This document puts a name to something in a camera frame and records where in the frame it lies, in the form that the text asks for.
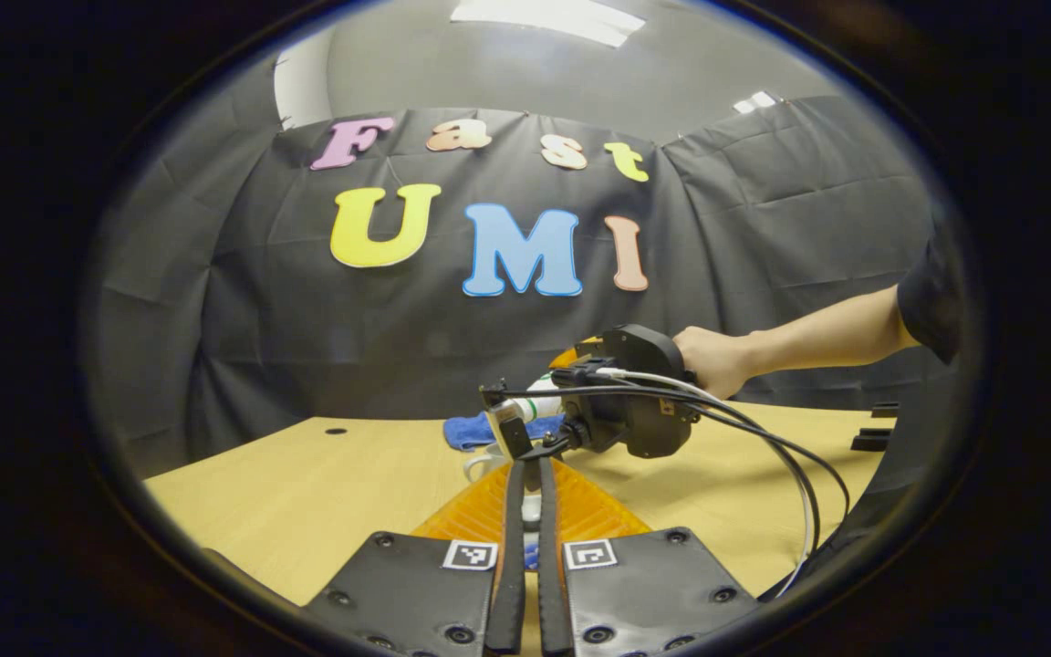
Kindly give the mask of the white teacup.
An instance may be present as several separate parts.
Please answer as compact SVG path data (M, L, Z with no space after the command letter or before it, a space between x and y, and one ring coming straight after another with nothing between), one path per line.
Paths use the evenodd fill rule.
M485 475L493 473L504 464L512 461L504 456L499 444L485 446L485 451L463 461L463 478L467 483L478 483Z

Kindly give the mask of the black shirt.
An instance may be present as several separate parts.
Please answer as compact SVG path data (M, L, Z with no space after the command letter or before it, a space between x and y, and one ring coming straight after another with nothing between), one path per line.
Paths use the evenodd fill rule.
M952 254L947 214L931 206L930 233L908 273L897 284L897 310L912 344L928 349L942 365L959 355L963 328L959 263Z

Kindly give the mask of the white water bottle green label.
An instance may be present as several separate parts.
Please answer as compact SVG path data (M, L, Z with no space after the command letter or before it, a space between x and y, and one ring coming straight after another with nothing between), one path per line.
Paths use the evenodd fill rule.
M564 414L562 395L558 391L557 384L552 379L552 371L541 375L538 379L526 387L529 392L547 392L543 396L510 396L507 401L517 408L517 415L521 416L526 423L536 420L550 420L551 417L559 417Z

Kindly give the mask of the ceiling light panel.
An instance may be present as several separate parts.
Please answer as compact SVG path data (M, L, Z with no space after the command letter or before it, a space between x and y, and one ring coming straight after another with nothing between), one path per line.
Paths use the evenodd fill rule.
M646 18L597 0L459 0L452 24L530 26L620 48L646 26Z

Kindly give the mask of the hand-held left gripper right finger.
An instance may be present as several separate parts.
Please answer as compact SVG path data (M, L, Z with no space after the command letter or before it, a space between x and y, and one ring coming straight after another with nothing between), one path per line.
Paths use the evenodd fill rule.
M654 531L556 459L538 473L544 657L669 657L762 607L689 528Z

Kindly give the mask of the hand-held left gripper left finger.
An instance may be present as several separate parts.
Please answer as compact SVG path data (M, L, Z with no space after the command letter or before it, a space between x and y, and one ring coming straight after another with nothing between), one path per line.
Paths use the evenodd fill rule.
M385 657L504 657L526 615L526 467L501 466L417 531L372 533L305 613Z

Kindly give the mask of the black backdrop cloth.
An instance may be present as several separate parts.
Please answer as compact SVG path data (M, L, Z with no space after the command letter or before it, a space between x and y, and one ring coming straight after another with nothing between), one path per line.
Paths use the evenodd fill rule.
M667 144L524 109L280 130L212 100L106 213L92 388L139 477L307 417L473 415L610 326L745 334L892 286L939 211L838 97Z

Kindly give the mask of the blue towel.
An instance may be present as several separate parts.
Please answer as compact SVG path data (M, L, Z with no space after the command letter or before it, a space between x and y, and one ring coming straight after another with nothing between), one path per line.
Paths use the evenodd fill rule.
M530 440L539 440L547 433L557 433L559 425L565 419L566 415L559 414L526 422L526 433L528 433ZM451 417L451 419L444 420L442 431L444 440L449 444L450 448L463 453L475 452L480 446L492 445L496 442L493 429L483 415Z

